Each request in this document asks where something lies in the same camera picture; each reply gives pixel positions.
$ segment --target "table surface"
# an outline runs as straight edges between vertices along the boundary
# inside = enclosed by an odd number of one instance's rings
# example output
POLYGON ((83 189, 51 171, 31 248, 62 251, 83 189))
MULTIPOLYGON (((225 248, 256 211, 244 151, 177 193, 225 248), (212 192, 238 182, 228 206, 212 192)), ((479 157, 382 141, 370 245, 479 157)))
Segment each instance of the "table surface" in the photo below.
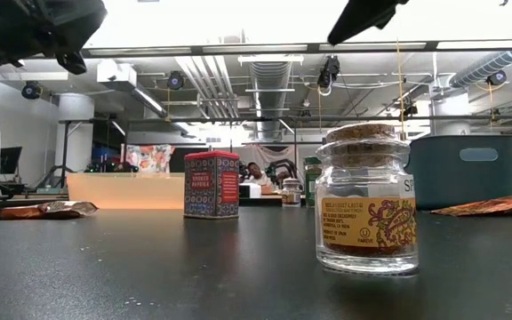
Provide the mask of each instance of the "table surface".
POLYGON ((512 319, 512 217, 418 221, 404 277, 324 270, 305 209, 0 221, 0 319, 512 319))

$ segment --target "snack wrapper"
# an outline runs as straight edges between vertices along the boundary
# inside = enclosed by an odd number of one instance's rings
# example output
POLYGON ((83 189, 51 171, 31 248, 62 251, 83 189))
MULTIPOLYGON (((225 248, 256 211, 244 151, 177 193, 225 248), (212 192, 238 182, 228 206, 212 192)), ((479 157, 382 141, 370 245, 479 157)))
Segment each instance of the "snack wrapper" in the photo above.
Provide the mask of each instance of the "snack wrapper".
POLYGON ((54 201, 0 209, 1 220, 67 220, 93 214, 98 208, 89 202, 54 201))
POLYGON ((452 216, 480 215, 480 214, 512 214, 512 196, 480 201, 471 204, 456 205, 449 208, 434 210, 432 213, 452 216))

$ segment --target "floral poster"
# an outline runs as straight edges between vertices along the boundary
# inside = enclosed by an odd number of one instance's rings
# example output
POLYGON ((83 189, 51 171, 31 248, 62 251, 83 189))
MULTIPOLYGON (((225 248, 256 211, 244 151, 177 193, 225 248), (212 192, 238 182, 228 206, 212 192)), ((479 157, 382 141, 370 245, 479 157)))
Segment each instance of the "floral poster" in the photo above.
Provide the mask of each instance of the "floral poster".
POLYGON ((128 145, 125 161, 140 168, 140 172, 169 173, 169 161, 173 150, 170 145, 128 145))

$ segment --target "glass jar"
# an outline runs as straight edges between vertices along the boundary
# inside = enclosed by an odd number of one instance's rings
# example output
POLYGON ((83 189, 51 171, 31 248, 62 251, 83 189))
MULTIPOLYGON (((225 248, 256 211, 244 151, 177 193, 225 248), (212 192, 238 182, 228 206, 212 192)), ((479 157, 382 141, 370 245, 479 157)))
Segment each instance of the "glass jar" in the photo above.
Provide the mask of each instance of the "glass jar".
POLYGON ((400 274, 418 267, 413 178, 404 172, 408 144, 394 126, 353 124, 328 132, 317 150, 316 253, 328 268, 400 274))
POLYGON ((316 179, 321 176, 323 170, 321 160, 316 156, 308 156, 303 160, 306 173, 306 207, 316 206, 316 179))
POLYGON ((300 181, 294 178, 284 180, 284 188, 282 189, 282 206, 284 207, 300 207, 301 206, 301 189, 300 181))

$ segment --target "orange paisley label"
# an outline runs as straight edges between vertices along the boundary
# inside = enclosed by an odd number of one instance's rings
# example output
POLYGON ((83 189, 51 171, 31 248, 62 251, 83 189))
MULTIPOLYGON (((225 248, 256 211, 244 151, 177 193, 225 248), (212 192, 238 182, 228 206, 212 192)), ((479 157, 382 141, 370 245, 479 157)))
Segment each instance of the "orange paisley label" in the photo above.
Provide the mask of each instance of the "orange paisley label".
POLYGON ((416 244, 414 198, 324 198, 321 210, 326 244, 360 247, 416 244))

